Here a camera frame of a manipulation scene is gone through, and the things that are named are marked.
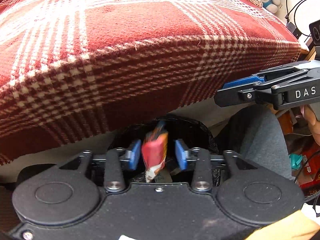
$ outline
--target white wall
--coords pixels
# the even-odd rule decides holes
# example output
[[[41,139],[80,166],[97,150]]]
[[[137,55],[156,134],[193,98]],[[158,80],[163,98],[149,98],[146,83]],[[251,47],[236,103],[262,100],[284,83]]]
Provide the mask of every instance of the white wall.
[[[287,15],[285,0],[280,0],[282,6],[276,13],[276,16],[280,18],[284,23],[286,23],[285,16]],[[288,0],[289,11],[293,6],[300,0]],[[293,15],[295,9],[290,14],[290,20],[293,23]],[[305,34],[310,34],[309,24],[320,20],[320,0],[308,0],[304,2],[298,9],[296,13],[296,23],[298,28]],[[301,35],[300,41],[305,41],[306,36]]]

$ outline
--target label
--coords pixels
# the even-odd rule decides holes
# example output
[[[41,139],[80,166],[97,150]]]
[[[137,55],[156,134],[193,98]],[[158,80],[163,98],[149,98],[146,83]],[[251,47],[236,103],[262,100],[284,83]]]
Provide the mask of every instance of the label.
[[[288,92],[284,92],[284,100],[289,103],[301,101],[304,99],[315,98],[319,96],[320,96],[319,86],[304,87],[304,88],[294,89]]]
[[[308,97],[309,95],[315,95],[316,94],[316,87],[311,87],[310,89],[302,89],[302,90],[296,90],[296,99]]]
[[[303,163],[306,163],[308,160],[307,156],[303,155],[302,160],[303,160]]]
[[[172,178],[169,171],[164,168],[162,169],[157,176],[155,176],[155,183],[171,183]]]

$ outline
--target gray pants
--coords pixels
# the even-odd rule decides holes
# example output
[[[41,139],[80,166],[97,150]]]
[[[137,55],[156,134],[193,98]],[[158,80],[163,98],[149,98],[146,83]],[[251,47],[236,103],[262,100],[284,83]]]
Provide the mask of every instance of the gray pants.
[[[233,150],[290,180],[291,164],[280,124],[263,105],[236,113],[215,139],[220,151]]]

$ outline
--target finger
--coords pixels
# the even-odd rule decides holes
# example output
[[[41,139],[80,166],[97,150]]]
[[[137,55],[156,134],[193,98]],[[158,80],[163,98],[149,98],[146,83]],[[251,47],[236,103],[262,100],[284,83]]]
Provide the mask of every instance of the finger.
[[[304,118],[304,106],[300,106],[300,112],[301,112],[301,114],[302,114],[302,116]]]
[[[311,110],[309,106],[304,106],[304,115],[303,117],[314,126],[317,123],[317,118],[315,113]]]
[[[315,125],[309,123],[309,129],[312,134],[320,134],[320,122],[316,122]]]
[[[315,142],[320,145],[320,134],[316,134],[316,133],[313,133],[313,138],[315,139]]]

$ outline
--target blue gripper pad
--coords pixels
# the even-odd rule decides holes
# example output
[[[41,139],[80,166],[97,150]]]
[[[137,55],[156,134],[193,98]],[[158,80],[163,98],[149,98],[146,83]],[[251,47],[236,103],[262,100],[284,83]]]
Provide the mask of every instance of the blue gripper pad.
[[[178,140],[175,140],[175,153],[177,161],[180,167],[180,170],[185,170],[187,168],[187,158],[185,150],[183,149],[181,143]]]
[[[241,79],[238,79],[235,81],[225,83],[222,88],[224,89],[224,88],[236,87],[236,86],[250,84],[250,83],[259,82],[259,81],[264,82],[265,80],[264,80],[264,78],[260,78],[256,75],[254,75],[254,76],[241,78]]]
[[[141,154],[141,140],[137,140],[132,148],[130,161],[129,161],[129,168],[131,170],[137,169],[137,165],[140,159]]]

